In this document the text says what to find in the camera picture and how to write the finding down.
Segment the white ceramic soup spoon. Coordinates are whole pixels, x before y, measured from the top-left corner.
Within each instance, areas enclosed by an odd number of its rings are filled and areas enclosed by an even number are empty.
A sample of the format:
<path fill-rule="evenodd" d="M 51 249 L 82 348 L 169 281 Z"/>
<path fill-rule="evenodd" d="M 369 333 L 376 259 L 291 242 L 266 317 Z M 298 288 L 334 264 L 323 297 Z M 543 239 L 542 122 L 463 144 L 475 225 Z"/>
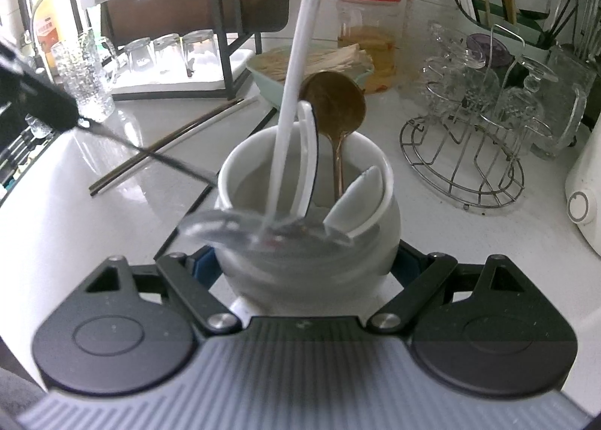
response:
<path fill-rule="evenodd" d="M 372 165 L 347 187 L 324 218 L 324 226 L 355 236 L 376 212 L 384 193 L 380 167 Z"/>

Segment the steel fork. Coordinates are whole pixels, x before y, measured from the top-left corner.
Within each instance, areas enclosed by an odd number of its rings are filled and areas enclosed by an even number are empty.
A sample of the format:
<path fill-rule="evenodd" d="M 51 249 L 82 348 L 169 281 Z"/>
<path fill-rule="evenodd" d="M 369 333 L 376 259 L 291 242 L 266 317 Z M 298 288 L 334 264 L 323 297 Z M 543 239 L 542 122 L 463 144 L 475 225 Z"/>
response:
<path fill-rule="evenodd" d="M 210 170 L 203 170 L 203 168 L 193 167 L 184 161 L 163 155 L 156 151 L 152 151 L 149 148 L 140 147 L 136 144 L 133 144 L 133 142 L 128 141 L 126 138 L 122 138 L 119 135 L 114 134 L 107 127 L 105 127 L 104 124 L 99 124 L 97 121 L 89 121 L 86 126 L 84 126 L 82 123 L 78 123 L 77 127 L 91 135 L 112 140 L 142 154 L 143 157 L 152 157 L 153 160 L 171 167 L 172 170 L 177 170 L 180 173 L 184 173 L 189 177 L 193 177 L 194 179 L 200 180 L 201 182 L 207 183 L 211 186 L 217 186 L 218 177 L 216 173 L 212 173 Z"/>

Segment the white ceramic mug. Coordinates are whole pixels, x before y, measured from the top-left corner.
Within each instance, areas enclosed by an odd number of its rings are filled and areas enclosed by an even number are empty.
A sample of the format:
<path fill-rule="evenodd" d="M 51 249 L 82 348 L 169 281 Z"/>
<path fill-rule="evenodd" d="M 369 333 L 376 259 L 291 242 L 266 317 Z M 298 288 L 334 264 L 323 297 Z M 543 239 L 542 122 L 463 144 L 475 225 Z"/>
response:
<path fill-rule="evenodd" d="M 276 127 L 246 140 L 230 157 L 219 179 L 216 208 L 263 212 L 272 162 Z M 368 137 L 354 132 L 343 144 L 344 182 L 347 188 L 372 165 L 382 171 L 384 193 L 376 212 L 350 236 L 355 242 L 341 259 L 286 263 L 245 258 L 215 249 L 218 263 L 236 295 L 259 306 L 259 313 L 301 316 L 359 315 L 359 301 L 374 298 L 391 270 L 400 237 L 400 211 L 394 197 L 394 175 L 385 153 Z M 278 212 L 290 212 L 299 177 L 299 126 L 294 125 L 285 167 Z M 308 210 L 322 222 L 335 204 L 332 151 L 319 138 L 319 161 Z"/>

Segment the copper long-handled spoon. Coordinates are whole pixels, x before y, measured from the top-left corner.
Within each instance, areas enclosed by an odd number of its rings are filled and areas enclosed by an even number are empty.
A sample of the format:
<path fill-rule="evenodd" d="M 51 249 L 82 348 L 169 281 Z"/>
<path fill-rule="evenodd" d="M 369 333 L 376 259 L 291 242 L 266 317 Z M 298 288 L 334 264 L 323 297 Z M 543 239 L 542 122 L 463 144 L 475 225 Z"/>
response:
<path fill-rule="evenodd" d="M 318 133 L 330 141 L 334 197 L 338 200 L 344 192 L 342 147 L 344 140 L 366 118 L 364 91 L 346 75 L 323 71 L 310 75 L 302 82 L 299 97 L 312 105 Z"/>

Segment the white long-handled ladle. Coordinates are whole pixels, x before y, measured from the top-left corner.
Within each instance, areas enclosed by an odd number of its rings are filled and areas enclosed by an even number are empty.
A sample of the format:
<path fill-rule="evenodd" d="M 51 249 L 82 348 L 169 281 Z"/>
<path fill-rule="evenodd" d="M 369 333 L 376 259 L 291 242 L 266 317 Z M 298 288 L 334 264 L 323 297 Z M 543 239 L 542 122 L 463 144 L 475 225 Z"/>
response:
<path fill-rule="evenodd" d="M 274 144 L 265 212 L 267 222 L 274 218 L 277 210 L 296 106 L 299 102 L 299 89 L 305 75 L 320 2 L 321 0 L 301 0 L 299 5 Z"/>

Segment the large steel spoon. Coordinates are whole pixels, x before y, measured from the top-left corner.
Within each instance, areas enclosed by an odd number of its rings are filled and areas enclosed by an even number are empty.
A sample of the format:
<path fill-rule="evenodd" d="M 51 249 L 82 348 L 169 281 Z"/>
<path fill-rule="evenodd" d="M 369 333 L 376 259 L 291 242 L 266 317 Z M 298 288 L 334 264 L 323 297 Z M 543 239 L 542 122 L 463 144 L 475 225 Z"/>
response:
<path fill-rule="evenodd" d="M 286 263 L 331 260 L 355 245 L 345 233 L 314 219 L 280 213 L 269 218 L 240 209 L 189 214 L 179 223 L 178 232 L 216 250 Z"/>

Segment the tall steel faucet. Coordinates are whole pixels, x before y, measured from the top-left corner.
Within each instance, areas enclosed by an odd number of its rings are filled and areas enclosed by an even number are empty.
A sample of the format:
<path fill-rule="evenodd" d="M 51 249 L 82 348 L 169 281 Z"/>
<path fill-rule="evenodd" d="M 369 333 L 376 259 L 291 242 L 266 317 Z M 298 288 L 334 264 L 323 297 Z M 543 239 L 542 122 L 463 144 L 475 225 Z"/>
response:
<path fill-rule="evenodd" d="M 41 68 L 43 66 L 43 58 L 41 57 L 40 51 L 37 47 L 37 43 L 33 41 L 33 13 L 32 13 L 32 2 L 30 0 L 15 0 L 17 7 L 17 14 L 20 18 L 20 26 L 23 29 L 17 45 L 21 52 L 26 57 L 27 62 L 33 69 Z"/>

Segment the tall textured glass mug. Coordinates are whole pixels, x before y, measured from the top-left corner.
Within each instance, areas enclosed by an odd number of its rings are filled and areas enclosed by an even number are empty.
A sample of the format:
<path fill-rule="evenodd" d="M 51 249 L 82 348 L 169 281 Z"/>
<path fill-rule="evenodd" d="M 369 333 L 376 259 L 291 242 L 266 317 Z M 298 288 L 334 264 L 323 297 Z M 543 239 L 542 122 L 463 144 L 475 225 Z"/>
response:
<path fill-rule="evenodd" d="M 89 28 L 51 47 L 58 75 L 66 92 L 76 100 L 79 114 L 97 123 L 115 111 L 111 84 L 98 51 L 101 41 Z"/>

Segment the yellow detergent jug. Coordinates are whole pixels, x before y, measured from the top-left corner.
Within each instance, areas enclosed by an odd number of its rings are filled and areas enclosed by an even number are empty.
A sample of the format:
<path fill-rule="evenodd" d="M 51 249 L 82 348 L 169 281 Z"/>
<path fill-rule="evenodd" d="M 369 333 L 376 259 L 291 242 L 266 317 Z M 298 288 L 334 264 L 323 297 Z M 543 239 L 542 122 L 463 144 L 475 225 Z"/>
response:
<path fill-rule="evenodd" d="M 80 0 L 37 0 L 33 4 L 33 37 L 41 50 L 46 68 L 53 81 L 58 76 L 51 48 L 58 42 L 76 38 L 90 28 L 88 11 L 80 7 Z"/>

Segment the upturned glass left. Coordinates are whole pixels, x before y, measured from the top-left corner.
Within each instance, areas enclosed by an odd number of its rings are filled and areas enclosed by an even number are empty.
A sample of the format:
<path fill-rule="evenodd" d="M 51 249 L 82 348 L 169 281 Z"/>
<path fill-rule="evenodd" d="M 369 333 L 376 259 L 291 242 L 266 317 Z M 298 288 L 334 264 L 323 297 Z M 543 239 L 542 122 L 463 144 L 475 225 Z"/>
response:
<path fill-rule="evenodd" d="M 154 50 L 150 37 L 133 40 L 124 46 L 130 72 L 149 70 L 154 64 Z"/>

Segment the white black chopstick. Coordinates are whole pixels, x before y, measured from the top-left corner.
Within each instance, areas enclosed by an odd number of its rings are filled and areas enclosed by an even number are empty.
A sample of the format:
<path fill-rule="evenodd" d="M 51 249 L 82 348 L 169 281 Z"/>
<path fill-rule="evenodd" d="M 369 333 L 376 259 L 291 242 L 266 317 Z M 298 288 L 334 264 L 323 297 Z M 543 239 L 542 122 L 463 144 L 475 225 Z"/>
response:
<path fill-rule="evenodd" d="M 176 139 L 174 142 L 172 142 L 171 144 L 167 145 L 166 147 L 164 147 L 163 149 L 159 150 L 158 152 L 169 150 L 171 147 L 175 146 L 178 142 L 180 142 L 184 138 L 187 138 L 187 137 L 193 135 L 193 133 L 196 133 L 196 132 L 199 132 L 199 131 L 203 131 L 203 129 L 210 127 L 212 124 L 217 124 L 218 121 L 224 120 L 225 118 L 228 117 L 228 115 L 234 114 L 235 112 L 238 112 L 238 111 L 241 111 L 242 108 L 245 108 L 245 107 L 247 107 L 247 106 L 249 106 L 249 105 L 257 102 L 258 100 L 259 100 L 259 96 L 258 95 L 245 98 L 242 101 L 242 103 L 239 103 L 239 104 L 235 105 L 235 107 L 230 108 L 229 111 L 225 111 L 224 114 L 218 115 L 217 118 L 213 118 L 213 120 L 208 121 L 206 124 L 201 124 L 200 127 L 197 127 L 193 131 L 190 131 L 190 132 L 186 133 L 186 135 L 183 135 L 182 137 Z"/>

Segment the black dish rack shelf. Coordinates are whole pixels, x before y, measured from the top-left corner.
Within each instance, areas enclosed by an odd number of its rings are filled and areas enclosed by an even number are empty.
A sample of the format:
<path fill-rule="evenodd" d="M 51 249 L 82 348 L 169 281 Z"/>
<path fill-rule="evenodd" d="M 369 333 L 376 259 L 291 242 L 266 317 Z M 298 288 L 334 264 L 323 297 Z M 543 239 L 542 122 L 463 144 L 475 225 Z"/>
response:
<path fill-rule="evenodd" d="M 239 93 L 249 71 L 232 58 L 249 39 L 255 41 L 256 51 L 262 50 L 261 33 L 246 30 L 242 17 L 242 0 L 206 0 L 213 20 L 203 29 L 213 38 L 217 65 L 202 68 L 196 76 L 177 81 L 150 69 L 140 78 L 125 74 L 113 85 L 116 101 L 177 98 L 233 98 Z"/>

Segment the upturned glass middle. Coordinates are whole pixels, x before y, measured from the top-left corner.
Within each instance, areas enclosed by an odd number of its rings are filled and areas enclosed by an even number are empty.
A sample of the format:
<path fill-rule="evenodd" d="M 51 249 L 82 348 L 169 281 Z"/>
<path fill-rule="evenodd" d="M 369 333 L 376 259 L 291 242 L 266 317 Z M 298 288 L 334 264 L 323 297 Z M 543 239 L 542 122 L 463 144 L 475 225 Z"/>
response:
<path fill-rule="evenodd" d="M 169 33 L 154 39 L 153 48 L 155 64 L 161 74 L 183 71 L 183 51 L 177 33 Z"/>

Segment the upturned glass right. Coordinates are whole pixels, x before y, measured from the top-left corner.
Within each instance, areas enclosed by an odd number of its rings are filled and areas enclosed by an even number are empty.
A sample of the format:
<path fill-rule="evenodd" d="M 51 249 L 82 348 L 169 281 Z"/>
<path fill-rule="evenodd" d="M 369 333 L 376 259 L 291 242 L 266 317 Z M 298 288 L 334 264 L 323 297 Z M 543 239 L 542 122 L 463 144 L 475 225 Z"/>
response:
<path fill-rule="evenodd" d="M 202 72 L 209 65 L 219 62 L 217 45 L 212 30 L 196 30 L 181 38 L 186 73 L 189 78 Z"/>

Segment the green basket of sticks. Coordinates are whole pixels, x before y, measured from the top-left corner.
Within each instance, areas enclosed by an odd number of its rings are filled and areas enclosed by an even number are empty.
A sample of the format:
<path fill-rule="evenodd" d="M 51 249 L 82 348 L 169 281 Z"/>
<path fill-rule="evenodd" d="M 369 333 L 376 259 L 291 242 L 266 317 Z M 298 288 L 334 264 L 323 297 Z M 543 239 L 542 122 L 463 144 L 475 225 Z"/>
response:
<path fill-rule="evenodd" d="M 291 46 L 281 46 L 254 55 L 246 63 L 261 96 L 276 108 L 280 107 L 283 97 L 290 53 Z M 357 44 L 342 48 L 312 45 L 306 62 L 305 78 L 322 71 L 346 75 L 364 89 L 375 68 L 367 51 Z"/>

